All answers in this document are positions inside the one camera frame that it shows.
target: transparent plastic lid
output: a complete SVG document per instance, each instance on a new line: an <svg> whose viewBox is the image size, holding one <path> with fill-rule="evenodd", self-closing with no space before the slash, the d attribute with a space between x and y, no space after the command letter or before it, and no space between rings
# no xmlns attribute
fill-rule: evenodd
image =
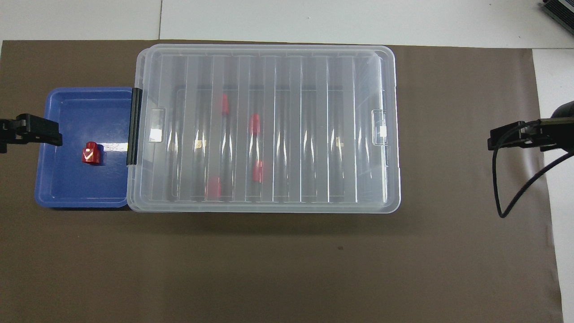
<svg viewBox="0 0 574 323"><path fill-rule="evenodd" d="M395 65L383 46L142 51L140 212L391 213L400 204Z"/></svg>

